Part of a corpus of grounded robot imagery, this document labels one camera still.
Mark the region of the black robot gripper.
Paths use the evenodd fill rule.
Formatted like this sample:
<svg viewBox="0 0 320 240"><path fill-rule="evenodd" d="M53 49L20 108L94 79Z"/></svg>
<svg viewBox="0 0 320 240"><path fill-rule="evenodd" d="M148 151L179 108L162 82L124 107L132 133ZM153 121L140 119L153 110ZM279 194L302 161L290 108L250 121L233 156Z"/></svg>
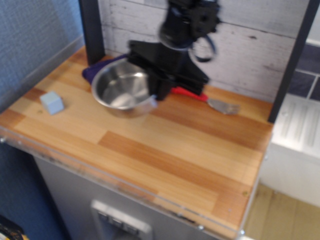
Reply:
<svg viewBox="0 0 320 240"><path fill-rule="evenodd" d="M130 40L127 59L146 70L150 94L163 101L174 87L201 94L208 76L191 60L187 50L176 50L160 42Z"/></svg>

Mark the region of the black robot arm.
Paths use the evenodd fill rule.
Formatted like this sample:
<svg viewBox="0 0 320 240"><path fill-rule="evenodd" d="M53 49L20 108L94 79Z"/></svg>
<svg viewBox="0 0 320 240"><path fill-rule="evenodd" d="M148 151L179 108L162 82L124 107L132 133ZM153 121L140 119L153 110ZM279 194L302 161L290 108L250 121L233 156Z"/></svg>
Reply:
<svg viewBox="0 0 320 240"><path fill-rule="evenodd" d="M209 33L220 23L219 10L216 0L170 0L159 41L129 41L128 61L146 70L149 94L156 100L164 100L174 87L198 96L203 92L209 77L193 62L190 52L204 38L215 53Z"/></svg>

